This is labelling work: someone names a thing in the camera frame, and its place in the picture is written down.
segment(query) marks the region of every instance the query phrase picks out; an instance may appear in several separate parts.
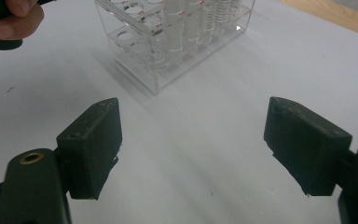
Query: human hand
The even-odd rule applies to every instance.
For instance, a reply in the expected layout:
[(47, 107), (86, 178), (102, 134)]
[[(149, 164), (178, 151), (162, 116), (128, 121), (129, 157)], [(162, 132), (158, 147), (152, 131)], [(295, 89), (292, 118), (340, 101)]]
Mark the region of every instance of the human hand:
[(34, 33), (44, 18), (43, 9), (37, 0), (6, 0), (13, 14), (0, 20), (0, 39), (23, 39)]

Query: white table surface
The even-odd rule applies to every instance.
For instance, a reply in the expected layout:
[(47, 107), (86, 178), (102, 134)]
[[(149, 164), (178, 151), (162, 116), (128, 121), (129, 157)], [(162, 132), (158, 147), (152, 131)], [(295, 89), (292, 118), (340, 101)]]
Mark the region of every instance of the white table surface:
[(0, 51), (0, 182), (7, 163), (90, 105), (120, 102), (123, 146), (99, 201), (70, 201), (81, 223), (339, 223), (332, 197), (307, 197), (263, 140), (270, 96), (353, 135), (358, 34), (277, 0), (257, 0), (247, 33), (159, 95), (115, 72), (90, 0), (44, 6), (21, 48)]

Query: test tube rack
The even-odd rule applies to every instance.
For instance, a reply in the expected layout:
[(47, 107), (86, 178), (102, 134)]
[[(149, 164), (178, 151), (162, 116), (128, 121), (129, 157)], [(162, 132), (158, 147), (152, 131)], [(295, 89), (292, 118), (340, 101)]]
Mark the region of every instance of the test tube rack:
[(243, 34), (255, 0), (95, 0), (114, 63), (157, 94)]

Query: clear acrylic rack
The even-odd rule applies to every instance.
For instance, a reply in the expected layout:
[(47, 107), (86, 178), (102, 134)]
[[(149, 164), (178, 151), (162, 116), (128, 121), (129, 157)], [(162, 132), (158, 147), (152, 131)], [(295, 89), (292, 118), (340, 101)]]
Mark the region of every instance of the clear acrylic rack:
[(243, 34), (255, 0), (95, 0), (121, 72), (154, 94)]

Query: finger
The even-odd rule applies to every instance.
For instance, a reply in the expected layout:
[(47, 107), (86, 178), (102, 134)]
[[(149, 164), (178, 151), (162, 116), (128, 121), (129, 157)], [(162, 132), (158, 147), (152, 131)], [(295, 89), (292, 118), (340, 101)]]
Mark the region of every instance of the finger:
[(37, 0), (6, 0), (10, 12), (17, 17), (26, 17)]
[(25, 18), (10, 16), (0, 20), (0, 39), (17, 40), (33, 34), (44, 16), (42, 7), (35, 5)]

